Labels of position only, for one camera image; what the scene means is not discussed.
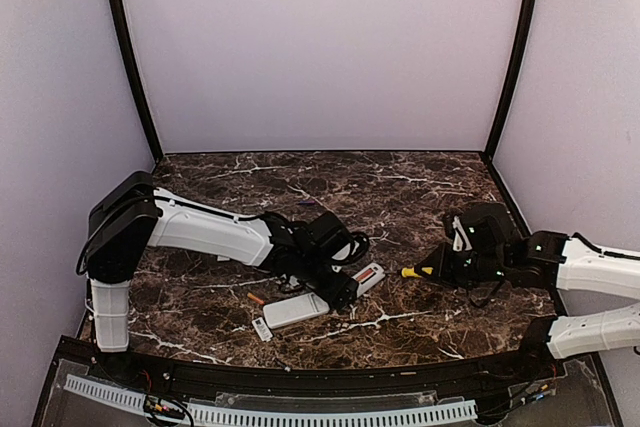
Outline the yellow handled screwdriver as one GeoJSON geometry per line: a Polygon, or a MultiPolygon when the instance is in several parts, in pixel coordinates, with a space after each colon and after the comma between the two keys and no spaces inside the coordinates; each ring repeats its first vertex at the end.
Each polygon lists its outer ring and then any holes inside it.
{"type": "Polygon", "coordinates": [[[432,267],[404,267],[400,270],[403,278],[430,278],[432,274],[432,267]]]}

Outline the white remote control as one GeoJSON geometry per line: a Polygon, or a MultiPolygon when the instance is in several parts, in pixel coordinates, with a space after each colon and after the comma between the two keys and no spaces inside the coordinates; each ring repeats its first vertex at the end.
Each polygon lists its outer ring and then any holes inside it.
{"type": "Polygon", "coordinates": [[[270,303],[263,308],[263,317],[270,329],[286,327],[327,314],[330,306],[314,293],[299,295],[270,303]]]}
{"type": "Polygon", "coordinates": [[[384,269],[377,263],[372,262],[352,276],[358,284],[356,290],[356,298],[361,298],[373,287],[379,284],[386,274],[384,269]]]}

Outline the orange AAA battery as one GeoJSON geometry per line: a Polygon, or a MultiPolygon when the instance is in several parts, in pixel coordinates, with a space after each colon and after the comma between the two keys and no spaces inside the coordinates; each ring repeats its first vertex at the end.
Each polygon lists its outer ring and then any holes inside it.
{"type": "Polygon", "coordinates": [[[265,301],[261,298],[259,298],[258,296],[254,295],[251,292],[247,293],[247,297],[252,300],[253,302],[257,303],[260,306],[264,306],[265,305],[265,301]]]}

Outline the white battery compartment cover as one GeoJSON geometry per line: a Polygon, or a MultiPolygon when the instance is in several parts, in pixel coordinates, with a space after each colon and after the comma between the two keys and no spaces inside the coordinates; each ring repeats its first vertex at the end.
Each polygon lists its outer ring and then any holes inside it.
{"type": "Polygon", "coordinates": [[[252,325],[263,342],[269,342],[273,338],[273,333],[262,317],[254,319],[252,325]]]}

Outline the red battery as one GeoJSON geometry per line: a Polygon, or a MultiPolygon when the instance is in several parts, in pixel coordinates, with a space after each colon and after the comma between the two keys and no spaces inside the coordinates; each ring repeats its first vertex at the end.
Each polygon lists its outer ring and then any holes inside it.
{"type": "Polygon", "coordinates": [[[375,270],[366,269],[365,271],[360,273],[360,275],[357,277],[357,281],[360,282],[360,283],[365,282],[366,280],[368,280],[371,277],[373,277],[375,274],[376,274],[375,270]]]}

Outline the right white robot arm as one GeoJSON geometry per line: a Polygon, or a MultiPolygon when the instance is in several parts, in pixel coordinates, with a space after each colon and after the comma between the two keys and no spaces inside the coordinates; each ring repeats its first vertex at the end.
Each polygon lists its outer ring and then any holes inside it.
{"type": "Polygon", "coordinates": [[[547,367],[549,354],[565,359],[639,347],[638,252],[598,246],[580,233],[541,230],[524,236],[500,203],[449,215],[444,226],[446,241],[404,269],[403,276],[465,290],[492,282],[497,288],[591,291],[633,301],[615,310],[543,320],[532,331],[535,342],[511,357],[510,371],[517,379],[534,379],[547,367]]]}

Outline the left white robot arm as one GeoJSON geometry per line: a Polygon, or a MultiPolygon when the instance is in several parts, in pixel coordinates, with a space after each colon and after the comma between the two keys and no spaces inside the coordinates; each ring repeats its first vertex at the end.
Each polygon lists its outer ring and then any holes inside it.
{"type": "Polygon", "coordinates": [[[363,232],[351,231],[332,212],[310,222],[275,212],[244,215],[177,196],[136,171],[90,211],[88,237],[76,263],[87,278],[101,364],[120,383],[141,374],[129,347],[129,291],[149,248],[222,257],[285,278],[296,278],[333,310],[352,304],[358,283],[344,267],[369,250],[363,232]]]}

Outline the black front table rail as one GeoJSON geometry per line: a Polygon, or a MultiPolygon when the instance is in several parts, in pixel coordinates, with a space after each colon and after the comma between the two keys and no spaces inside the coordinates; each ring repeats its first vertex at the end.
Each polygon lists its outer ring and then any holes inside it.
{"type": "Polygon", "coordinates": [[[91,373],[153,393],[213,398],[218,394],[310,398],[434,392],[439,398],[506,398],[520,384],[557,378],[560,361],[534,351],[513,351],[430,365],[356,370],[230,367],[138,353],[100,354],[87,343],[78,356],[91,373]]]}

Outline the right black frame post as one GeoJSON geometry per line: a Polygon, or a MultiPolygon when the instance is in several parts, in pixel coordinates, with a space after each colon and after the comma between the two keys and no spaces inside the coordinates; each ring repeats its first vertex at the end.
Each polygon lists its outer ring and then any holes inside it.
{"type": "Polygon", "coordinates": [[[489,136],[483,150],[483,157],[487,164],[493,163],[506,126],[527,47],[535,4],[536,0],[521,0],[504,82],[491,129],[489,131],[489,136]]]}

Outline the black frame post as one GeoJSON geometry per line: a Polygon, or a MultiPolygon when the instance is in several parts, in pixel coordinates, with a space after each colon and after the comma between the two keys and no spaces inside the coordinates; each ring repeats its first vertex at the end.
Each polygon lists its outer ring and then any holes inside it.
{"type": "Polygon", "coordinates": [[[489,136],[483,150],[483,157],[487,164],[493,163],[506,126],[527,47],[535,4],[536,0],[521,0],[504,82],[491,129],[489,131],[489,136]]]}
{"type": "Polygon", "coordinates": [[[108,0],[108,2],[122,63],[134,101],[136,113],[152,159],[155,164],[158,164],[163,159],[164,152],[152,118],[151,109],[149,107],[142,77],[139,71],[131,33],[128,26],[127,14],[125,12],[124,0],[108,0]]]}

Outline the left black frame post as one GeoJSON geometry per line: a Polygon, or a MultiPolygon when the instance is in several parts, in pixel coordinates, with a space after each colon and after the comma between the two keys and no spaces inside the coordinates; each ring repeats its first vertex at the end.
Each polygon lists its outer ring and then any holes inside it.
{"type": "Polygon", "coordinates": [[[139,71],[131,33],[128,26],[127,14],[125,12],[124,0],[108,0],[108,2],[122,63],[134,101],[136,113],[152,159],[155,164],[158,164],[163,159],[164,152],[152,118],[151,109],[149,107],[142,77],[139,71]]]}

